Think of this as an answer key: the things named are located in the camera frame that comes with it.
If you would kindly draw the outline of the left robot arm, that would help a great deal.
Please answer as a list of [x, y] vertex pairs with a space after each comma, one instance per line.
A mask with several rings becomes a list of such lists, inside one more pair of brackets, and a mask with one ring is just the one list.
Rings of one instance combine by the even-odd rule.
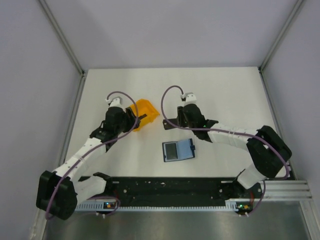
[[114, 191], [112, 178], [96, 172], [85, 180], [83, 174], [119, 140], [139, 126], [138, 108], [110, 106], [105, 119], [82, 147], [53, 171], [44, 171], [39, 178], [36, 207], [45, 211], [46, 220], [57, 217], [67, 220], [77, 205], [100, 195], [109, 198]]

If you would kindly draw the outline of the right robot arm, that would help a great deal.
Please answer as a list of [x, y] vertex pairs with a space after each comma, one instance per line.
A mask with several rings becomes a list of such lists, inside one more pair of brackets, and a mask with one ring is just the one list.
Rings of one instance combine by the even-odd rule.
[[226, 144], [249, 153], [252, 163], [236, 177], [233, 185], [233, 192], [239, 198], [249, 195], [252, 186], [259, 181], [274, 179], [281, 169], [285, 169], [284, 180], [290, 175], [287, 162], [292, 151], [268, 125], [259, 129], [229, 127], [206, 119], [196, 104], [177, 107], [177, 124], [182, 129], [189, 128], [200, 140]]

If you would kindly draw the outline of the yellow plastic bin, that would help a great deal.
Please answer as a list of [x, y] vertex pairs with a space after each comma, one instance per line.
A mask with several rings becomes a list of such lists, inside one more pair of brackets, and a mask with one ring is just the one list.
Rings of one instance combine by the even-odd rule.
[[140, 119], [139, 127], [134, 129], [134, 132], [140, 131], [145, 125], [152, 123], [160, 113], [147, 99], [139, 99], [136, 102], [138, 109], [138, 117]]

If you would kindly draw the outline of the black credit card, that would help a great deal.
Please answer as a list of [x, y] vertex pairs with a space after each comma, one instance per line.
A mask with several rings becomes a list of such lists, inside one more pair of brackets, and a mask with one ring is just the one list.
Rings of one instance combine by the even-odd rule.
[[167, 162], [178, 159], [177, 144], [167, 143], [165, 144], [165, 160]]

